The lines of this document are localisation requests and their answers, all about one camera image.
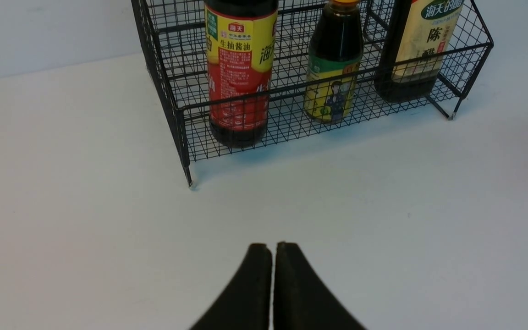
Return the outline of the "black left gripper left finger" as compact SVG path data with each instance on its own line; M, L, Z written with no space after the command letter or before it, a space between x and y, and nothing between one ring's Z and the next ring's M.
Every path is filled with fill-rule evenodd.
M266 244L250 244L227 286L191 329L267 330L272 266L272 253Z

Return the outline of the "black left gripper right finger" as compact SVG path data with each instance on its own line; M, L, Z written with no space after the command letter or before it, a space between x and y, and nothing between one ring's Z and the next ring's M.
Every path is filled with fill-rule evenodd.
M275 330L364 330L318 277L298 244L276 247Z

